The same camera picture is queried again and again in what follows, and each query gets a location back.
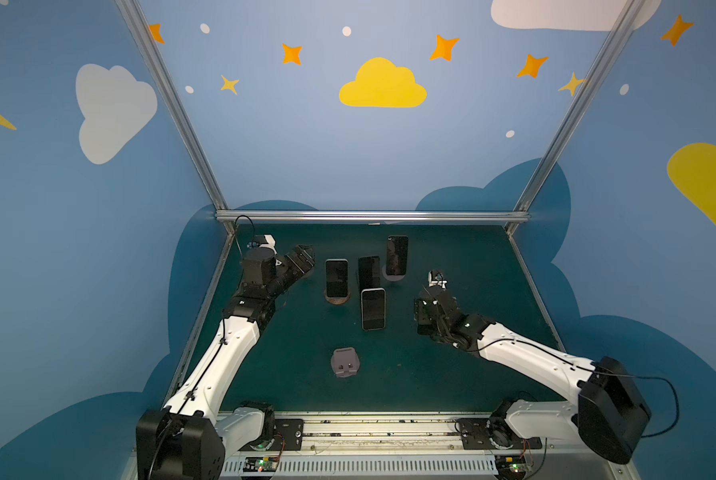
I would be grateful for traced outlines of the back aluminium frame bar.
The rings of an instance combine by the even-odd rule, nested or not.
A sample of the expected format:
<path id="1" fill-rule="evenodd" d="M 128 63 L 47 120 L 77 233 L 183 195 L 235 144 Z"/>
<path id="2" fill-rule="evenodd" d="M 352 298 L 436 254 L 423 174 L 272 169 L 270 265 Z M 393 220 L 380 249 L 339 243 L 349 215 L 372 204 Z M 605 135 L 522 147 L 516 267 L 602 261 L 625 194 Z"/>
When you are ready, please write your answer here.
<path id="1" fill-rule="evenodd" d="M 334 223 L 525 223 L 526 212 L 474 212 L 474 211 L 295 211 L 295 210 L 217 210 L 219 221 L 231 221 L 247 216 L 257 222 L 334 222 Z"/>

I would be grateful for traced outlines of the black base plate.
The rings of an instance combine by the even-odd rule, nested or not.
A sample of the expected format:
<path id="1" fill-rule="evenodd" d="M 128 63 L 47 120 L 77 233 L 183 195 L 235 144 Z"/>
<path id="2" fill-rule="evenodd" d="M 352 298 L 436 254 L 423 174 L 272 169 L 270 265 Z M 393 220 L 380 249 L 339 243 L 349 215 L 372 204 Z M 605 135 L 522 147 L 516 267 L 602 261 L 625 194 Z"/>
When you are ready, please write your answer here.
<path id="1" fill-rule="evenodd" d="M 502 419 L 459 418 L 455 421 L 465 450 L 542 449 L 539 437 L 521 438 Z"/>
<path id="2" fill-rule="evenodd" d="M 273 437 L 267 451 L 300 451 L 304 436 L 304 420 L 300 418 L 276 419 Z"/>

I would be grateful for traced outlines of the grey phone stand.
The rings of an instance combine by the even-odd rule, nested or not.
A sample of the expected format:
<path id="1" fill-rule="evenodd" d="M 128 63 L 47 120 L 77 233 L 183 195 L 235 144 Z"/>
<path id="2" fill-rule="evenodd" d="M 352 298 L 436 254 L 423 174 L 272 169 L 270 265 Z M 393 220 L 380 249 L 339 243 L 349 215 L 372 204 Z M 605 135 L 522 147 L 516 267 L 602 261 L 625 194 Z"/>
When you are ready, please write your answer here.
<path id="1" fill-rule="evenodd" d="M 385 280 L 388 282 L 399 282 L 405 278 L 405 275 L 395 275 L 395 274 L 389 274 L 386 270 L 387 265 L 383 265 L 382 267 L 382 275 Z"/>
<path id="2" fill-rule="evenodd" d="M 330 365 L 337 378 L 348 378 L 358 373 L 360 359 L 353 347 L 339 348 L 333 351 Z"/>

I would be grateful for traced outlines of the aluminium frame post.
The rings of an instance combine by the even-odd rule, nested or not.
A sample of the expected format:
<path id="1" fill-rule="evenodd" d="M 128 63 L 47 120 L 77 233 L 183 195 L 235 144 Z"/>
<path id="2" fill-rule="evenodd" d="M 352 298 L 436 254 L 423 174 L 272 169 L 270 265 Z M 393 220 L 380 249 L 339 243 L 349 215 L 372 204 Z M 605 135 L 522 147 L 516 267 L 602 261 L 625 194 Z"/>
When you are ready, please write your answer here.
<path id="1" fill-rule="evenodd" d="M 156 41 L 149 30 L 145 15 L 138 1 L 115 1 L 127 28 L 132 35 L 145 64 L 153 77 L 157 90 L 175 124 L 192 163 L 212 201 L 215 212 L 227 210 L 227 202 L 212 170 L 205 151 L 187 116 Z"/>
<path id="2" fill-rule="evenodd" d="M 587 72 L 586 80 L 581 85 L 578 94 L 574 96 L 558 130 L 513 209 L 513 213 L 516 214 L 516 220 L 511 220 L 505 227 L 509 238 L 514 236 L 522 222 L 529 220 L 529 210 L 532 204 L 559 161 L 597 92 L 605 82 L 611 68 L 616 63 L 632 33 L 636 30 L 636 20 L 645 5 L 645 0 L 624 2 L 619 16 Z"/>

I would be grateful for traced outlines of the grey back right phone stand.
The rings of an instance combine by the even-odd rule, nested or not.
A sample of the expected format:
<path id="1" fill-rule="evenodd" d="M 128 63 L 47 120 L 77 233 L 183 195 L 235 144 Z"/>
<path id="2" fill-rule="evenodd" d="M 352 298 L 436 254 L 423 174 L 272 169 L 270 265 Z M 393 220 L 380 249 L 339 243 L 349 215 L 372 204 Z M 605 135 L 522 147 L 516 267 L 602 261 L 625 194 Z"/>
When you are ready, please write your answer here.
<path id="1" fill-rule="evenodd" d="M 405 275 L 395 275 L 395 274 L 389 274 L 386 270 L 387 265 L 383 265 L 382 267 L 382 275 L 385 280 L 388 282 L 399 282 L 405 278 Z"/>

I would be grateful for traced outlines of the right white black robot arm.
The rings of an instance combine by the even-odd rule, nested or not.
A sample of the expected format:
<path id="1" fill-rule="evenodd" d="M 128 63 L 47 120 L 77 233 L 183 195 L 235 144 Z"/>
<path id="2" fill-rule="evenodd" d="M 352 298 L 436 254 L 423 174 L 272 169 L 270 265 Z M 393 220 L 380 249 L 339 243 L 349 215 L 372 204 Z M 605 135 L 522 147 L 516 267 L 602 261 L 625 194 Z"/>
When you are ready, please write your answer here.
<path id="1" fill-rule="evenodd" d="M 524 337 L 480 314 L 466 314 L 450 291 L 425 288 L 414 300 L 421 335 L 508 367 L 560 395 L 556 402 L 507 401 L 489 419 L 491 436 L 583 443 L 616 463 L 630 462 L 652 413 L 630 374 L 617 360 L 593 361 Z"/>

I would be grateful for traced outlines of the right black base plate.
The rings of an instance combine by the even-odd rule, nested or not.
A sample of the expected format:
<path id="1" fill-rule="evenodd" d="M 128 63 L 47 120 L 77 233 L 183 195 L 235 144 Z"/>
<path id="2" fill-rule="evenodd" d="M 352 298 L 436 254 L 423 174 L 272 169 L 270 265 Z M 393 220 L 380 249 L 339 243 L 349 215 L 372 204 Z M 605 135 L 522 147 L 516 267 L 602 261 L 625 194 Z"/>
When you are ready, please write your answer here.
<path id="1" fill-rule="evenodd" d="M 502 419 L 459 418 L 455 421 L 465 450 L 542 449 L 539 437 L 521 438 Z"/>

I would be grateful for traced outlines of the brown round phone stand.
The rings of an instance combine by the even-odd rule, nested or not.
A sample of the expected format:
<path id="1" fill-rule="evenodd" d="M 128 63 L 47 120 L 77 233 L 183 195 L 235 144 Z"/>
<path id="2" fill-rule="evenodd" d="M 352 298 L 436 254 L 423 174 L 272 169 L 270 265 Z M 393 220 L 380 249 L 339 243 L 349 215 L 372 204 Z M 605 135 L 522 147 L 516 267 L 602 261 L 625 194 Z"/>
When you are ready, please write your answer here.
<path id="1" fill-rule="evenodd" d="M 327 291 L 325 291 L 324 298 L 331 305 L 343 305 L 350 300 L 351 293 L 348 292 L 347 295 L 343 296 L 343 297 L 333 297 L 333 296 L 329 296 Z"/>

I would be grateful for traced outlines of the grey front left phone stand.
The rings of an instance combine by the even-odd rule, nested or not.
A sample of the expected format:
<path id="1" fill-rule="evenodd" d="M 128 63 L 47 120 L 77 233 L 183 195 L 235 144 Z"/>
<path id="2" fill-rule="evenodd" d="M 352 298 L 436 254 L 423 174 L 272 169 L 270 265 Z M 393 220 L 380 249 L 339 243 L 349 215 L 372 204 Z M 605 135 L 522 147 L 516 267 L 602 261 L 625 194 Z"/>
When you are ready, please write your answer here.
<path id="1" fill-rule="evenodd" d="M 333 351 L 330 365 L 337 378 L 348 378 L 358 373 L 360 359 L 353 347 L 339 348 Z"/>

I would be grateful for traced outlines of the controller board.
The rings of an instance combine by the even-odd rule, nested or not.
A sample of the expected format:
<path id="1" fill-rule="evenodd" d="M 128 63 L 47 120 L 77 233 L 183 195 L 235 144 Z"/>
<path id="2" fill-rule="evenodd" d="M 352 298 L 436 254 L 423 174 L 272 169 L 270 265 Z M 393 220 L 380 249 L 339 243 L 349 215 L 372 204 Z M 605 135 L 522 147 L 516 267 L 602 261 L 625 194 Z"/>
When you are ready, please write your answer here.
<path id="1" fill-rule="evenodd" d="M 243 473 L 274 474 L 279 461 L 274 457 L 246 457 L 242 463 Z"/>
<path id="2" fill-rule="evenodd" d="M 514 456 L 496 456 L 494 463 L 497 480 L 524 480 L 530 470 L 523 458 Z"/>

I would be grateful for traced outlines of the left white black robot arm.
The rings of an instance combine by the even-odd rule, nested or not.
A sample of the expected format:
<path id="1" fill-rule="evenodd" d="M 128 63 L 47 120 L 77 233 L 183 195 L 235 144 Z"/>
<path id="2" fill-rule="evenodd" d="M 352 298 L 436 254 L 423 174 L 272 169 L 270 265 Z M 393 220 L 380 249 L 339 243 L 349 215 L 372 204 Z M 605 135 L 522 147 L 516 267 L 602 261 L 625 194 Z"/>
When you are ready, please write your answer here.
<path id="1" fill-rule="evenodd" d="M 266 402 L 246 401 L 219 416 L 243 360 L 276 311 L 276 301 L 316 264 L 310 245 L 279 254 L 272 236 L 258 236 L 242 261 L 242 276 L 217 332 L 195 369 L 159 410 L 136 425 L 140 479 L 217 479 L 227 455 L 263 450 L 275 441 L 275 414 Z"/>

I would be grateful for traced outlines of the centre white-edged phone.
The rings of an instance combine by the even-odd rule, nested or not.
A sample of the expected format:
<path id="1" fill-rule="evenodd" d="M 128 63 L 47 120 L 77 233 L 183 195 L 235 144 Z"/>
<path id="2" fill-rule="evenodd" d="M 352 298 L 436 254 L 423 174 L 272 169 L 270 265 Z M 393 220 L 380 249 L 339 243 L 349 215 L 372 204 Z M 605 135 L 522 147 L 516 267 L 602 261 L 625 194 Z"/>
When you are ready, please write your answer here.
<path id="1" fill-rule="evenodd" d="M 386 326 L 386 291 L 369 288 L 361 291 L 361 326 L 364 331 L 384 329 Z"/>

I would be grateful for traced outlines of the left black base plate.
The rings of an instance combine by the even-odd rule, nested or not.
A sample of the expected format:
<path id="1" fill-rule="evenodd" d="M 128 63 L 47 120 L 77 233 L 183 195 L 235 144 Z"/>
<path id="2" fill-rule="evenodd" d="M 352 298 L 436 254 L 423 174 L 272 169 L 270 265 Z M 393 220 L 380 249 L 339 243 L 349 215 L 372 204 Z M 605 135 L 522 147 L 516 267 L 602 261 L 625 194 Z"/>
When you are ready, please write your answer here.
<path id="1" fill-rule="evenodd" d="M 267 451 L 300 451 L 304 436 L 304 420 L 300 418 L 276 419 L 273 437 Z"/>

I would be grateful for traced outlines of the left controller board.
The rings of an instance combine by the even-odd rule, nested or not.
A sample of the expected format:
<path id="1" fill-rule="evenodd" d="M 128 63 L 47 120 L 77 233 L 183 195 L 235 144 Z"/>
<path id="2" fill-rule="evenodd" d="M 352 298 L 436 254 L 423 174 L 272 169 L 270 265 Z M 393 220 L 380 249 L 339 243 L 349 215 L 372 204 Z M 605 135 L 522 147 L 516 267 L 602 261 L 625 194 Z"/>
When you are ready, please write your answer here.
<path id="1" fill-rule="evenodd" d="M 274 457 L 246 457 L 242 463 L 243 473 L 274 474 L 279 461 Z"/>

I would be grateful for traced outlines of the black phone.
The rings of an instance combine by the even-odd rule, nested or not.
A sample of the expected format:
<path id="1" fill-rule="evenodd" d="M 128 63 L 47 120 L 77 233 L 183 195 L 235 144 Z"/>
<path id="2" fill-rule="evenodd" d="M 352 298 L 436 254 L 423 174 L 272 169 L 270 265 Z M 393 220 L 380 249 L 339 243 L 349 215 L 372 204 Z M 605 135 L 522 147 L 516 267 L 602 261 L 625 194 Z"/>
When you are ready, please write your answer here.
<path id="1" fill-rule="evenodd" d="M 343 297 L 349 292 L 349 262 L 346 259 L 328 259 L 325 261 L 326 289 L 329 296 Z"/>
<path id="2" fill-rule="evenodd" d="M 388 276 L 405 276 L 408 265 L 409 239 L 406 235 L 390 235 L 386 245 L 385 273 Z"/>
<path id="3" fill-rule="evenodd" d="M 381 287 L 378 256 L 364 256 L 358 259 L 358 286 L 360 291 Z"/>
<path id="4" fill-rule="evenodd" d="M 432 336 L 436 333 L 436 327 L 428 315 L 427 303 L 421 298 L 414 301 L 414 319 L 417 324 L 416 331 L 419 335 Z"/>

